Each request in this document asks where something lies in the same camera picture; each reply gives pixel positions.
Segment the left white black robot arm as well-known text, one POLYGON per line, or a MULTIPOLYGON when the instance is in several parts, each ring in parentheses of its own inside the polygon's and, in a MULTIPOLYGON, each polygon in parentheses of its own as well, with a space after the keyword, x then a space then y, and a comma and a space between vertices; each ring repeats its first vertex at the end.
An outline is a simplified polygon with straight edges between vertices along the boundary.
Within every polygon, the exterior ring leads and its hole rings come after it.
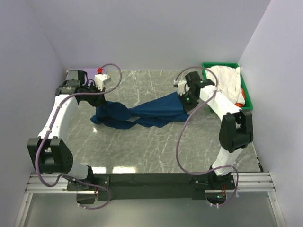
POLYGON ((94 186, 95 178, 89 165, 75 161, 69 148, 63 141, 73 113, 79 102, 85 101, 91 106, 105 103, 105 86, 111 78, 102 69, 98 69, 93 79, 83 70, 69 70, 68 78, 56 89, 53 109, 37 138, 30 138, 27 149, 40 181, 47 187, 57 183, 47 183, 42 174, 58 174, 84 189, 94 186))

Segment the blue t shirt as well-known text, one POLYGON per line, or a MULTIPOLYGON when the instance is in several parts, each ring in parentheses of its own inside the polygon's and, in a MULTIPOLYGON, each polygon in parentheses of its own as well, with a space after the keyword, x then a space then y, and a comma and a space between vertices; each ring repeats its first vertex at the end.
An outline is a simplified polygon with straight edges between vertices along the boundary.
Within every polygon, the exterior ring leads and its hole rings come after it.
POLYGON ((174 92, 132 108, 107 101, 105 105, 96 108, 90 120, 94 124, 115 129, 130 129, 137 124, 147 128, 162 128, 170 122, 185 122, 188 117, 178 94, 174 92))

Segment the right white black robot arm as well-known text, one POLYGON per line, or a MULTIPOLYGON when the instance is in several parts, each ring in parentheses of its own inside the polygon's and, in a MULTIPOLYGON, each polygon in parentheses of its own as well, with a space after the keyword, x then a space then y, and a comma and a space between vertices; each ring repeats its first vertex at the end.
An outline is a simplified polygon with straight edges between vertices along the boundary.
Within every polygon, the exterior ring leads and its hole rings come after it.
POLYGON ((210 169, 204 172, 209 186, 218 189, 228 182, 237 157, 253 141, 252 114, 219 92, 216 75, 212 79, 201 79, 196 71, 190 72, 184 80, 174 80, 174 86, 178 88, 178 97, 185 111, 195 113, 200 107, 198 102, 202 101, 221 121, 220 151, 210 169))

